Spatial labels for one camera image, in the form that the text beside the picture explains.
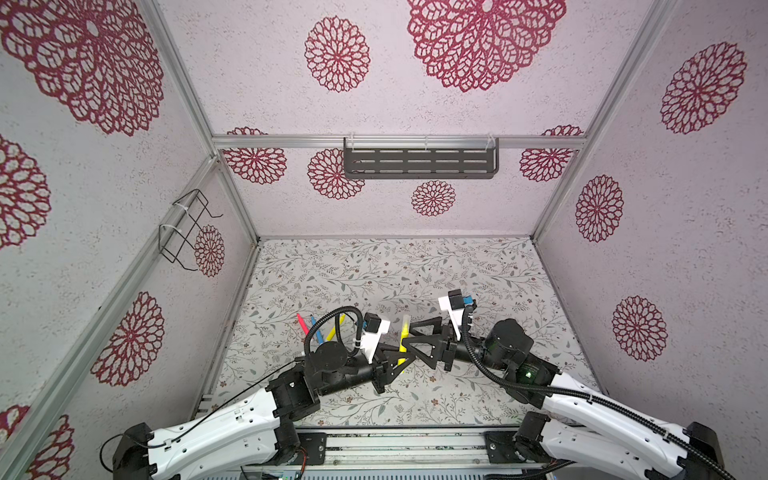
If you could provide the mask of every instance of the black wire rack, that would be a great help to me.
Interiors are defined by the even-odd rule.
[[[189,201],[189,205],[185,205],[184,204],[185,200],[189,200],[190,196],[192,196],[192,198]],[[193,216],[193,214],[190,213],[190,210],[193,210],[197,204],[201,205],[202,208],[200,209],[200,213],[198,213],[196,216]],[[181,253],[181,250],[184,248],[184,245],[189,245],[192,248],[192,250],[195,250],[194,245],[189,241],[189,237],[192,234],[192,232],[194,232],[195,227],[198,230],[202,230],[202,227],[198,223],[198,220],[200,219],[200,217],[203,216],[203,214],[208,214],[208,216],[211,218],[219,218],[219,217],[222,217],[223,214],[213,215],[210,212],[210,210],[208,210],[208,199],[206,198],[205,194],[203,194],[203,192],[200,191],[199,188],[190,190],[189,192],[179,197],[176,201],[174,201],[174,206],[184,210],[184,215],[182,216],[182,218],[179,219],[176,225],[163,223],[157,226],[157,250],[169,262],[178,263],[179,265],[181,265],[181,268],[185,270],[189,270],[190,272],[197,272],[199,269],[189,268],[185,266],[181,262],[181,259],[179,258],[179,254]],[[181,221],[186,217],[192,219],[192,224],[190,225],[189,230],[186,233],[184,233],[179,229],[178,226],[181,224]],[[169,228],[171,229],[170,236],[166,239],[165,243],[163,243],[162,237],[163,237],[164,229],[169,229]],[[173,240],[174,236],[176,235],[178,235],[182,241],[178,249],[176,249],[176,251],[173,252],[169,250],[167,247],[168,247],[168,244]]]

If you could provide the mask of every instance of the yellow marker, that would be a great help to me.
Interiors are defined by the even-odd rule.
[[[402,346],[402,339],[407,338],[409,334],[409,329],[411,327],[411,316],[410,315],[403,315],[402,316],[402,330],[400,330],[400,351],[405,352],[406,348]],[[406,359],[400,359],[397,361],[397,364],[400,365],[403,362],[405,362]]]
[[[344,314],[341,314],[341,319],[339,319],[339,326],[344,323]],[[331,333],[328,334],[326,337],[326,342],[330,342],[333,340],[333,336],[336,335],[336,322],[333,322],[333,328],[331,329]]]

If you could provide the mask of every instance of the red doily pattern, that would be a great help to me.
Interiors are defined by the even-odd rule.
[[[345,18],[325,17],[304,42],[306,66],[331,91],[349,91],[368,73],[371,58],[366,38]]]
[[[430,180],[419,185],[411,196],[411,205],[425,217],[444,214],[453,206],[456,192],[446,182]]]
[[[408,0],[414,55],[445,87],[488,90],[551,40],[565,0]]]
[[[73,435],[69,415],[62,415],[56,423],[56,429],[48,434],[42,450],[29,465],[24,479],[61,480],[69,472],[69,460],[74,453]]]
[[[0,0],[3,48],[79,121],[133,135],[160,114],[163,70],[131,0]]]
[[[338,148],[317,152],[310,159],[306,174],[315,190],[337,200],[354,197],[366,184],[365,180],[350,180],[346,177],[344,152]]]
[[[624,200],[618,182],[606,175],[590,180],[578,196],[576,225],[591,242],[605,240],[619,226]]]
[[[224,240],[213,225],[200,229],[194,241],[194,259],[205,276],[215,276],[224,265]]]
[[[711,124],[736,100],[745,70],[736,44],[724,41],[697,52],[672,76],[661,99],[661,121],[676,134]]]
[[[91,373],[99,383],[126,386],[139,380],[149,370],[163,346],[165,319],[155,298],[139,293],[133,308],[101,351]]]
[[[16,426],[22,421],[24,415],[27,415],[28,411],[28,406],[14,405],[0,413],[0,448],[16,430]]]
[[[647,362],[667,346],[667,324],[648,299],[629,296],[616,305],[614,335],[629,356]]]
[[[544,132],[544,135],[581,135],[584,132],[573,125],[558,125]],[[520,157],[520,171],[523,177],[545,182],[560,177],[563,169],[573,156],[569,148],[528,148]]]
[[[266,135],[256,128],[238,127],[229,135]],[[286,156],[282,148],[234,148],[223,151],[232,171],[255,184],[277,182],[286,173]]]
[[[35,159],[0,135],[0,249],[37,234],[51,211],[50,196]]]

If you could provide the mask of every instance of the robotic arm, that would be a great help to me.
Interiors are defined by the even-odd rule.
[[[717,435],[706,426],[694,422],[684,429],[662,422],[588,388],[530,353],[533,339],[513,319],[496,323],[484,339],[471,336],[475,302],[460,290],[439,302],[448,310],[452,328],[444,328],[442,317],[412,323],[410,336],[402,341],[407,352],[379,343],[389,328],[386,318],[367,313],[361,319],[360,314],[352,352],[340,342],[325,342],[297,358],[292,369],[265,389],[202,422],[154,431],[146,424],[131,427],[114,454],[113,479],[197,480],[239,465],[288,462],[300,447],[293,422],[319,410],[319,396],[368,382],[382,393],[416,359],[433,369],[442,362],[446,371],[456,360],[472,362],[515,400],[594,431],[529,412],[514,437],[521,460],[571,460],[627,480],[715,480],[718,469],[723,478],[733,478],[722,469]],[[316,327],[340,310],[324,316]],[[420,333],[424,327],[432,331]],[[309,342],[305,347],[308,352]]]

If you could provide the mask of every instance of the floral tablecloth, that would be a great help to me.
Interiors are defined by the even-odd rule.
[[[441,312],[437,298],[462,289],[478,303],[472,334],[515,318],[535,340],[532,352],[596,387],[570,324],[530,240],[520,238],[267,240],[235,325],[214,405],[228,399],[303,348],[296,314],[310,321],[343,305],[392,320],[383,342],[397,345],[402,316],[412,322]],[[323,326],[330,333],[331,322]],[[342,326],[351,345],[353,322]],[[321,398],[304,425],[516,424],[521,405],[474,366],[451,372],[420,361],[386,392],[371,385]]]

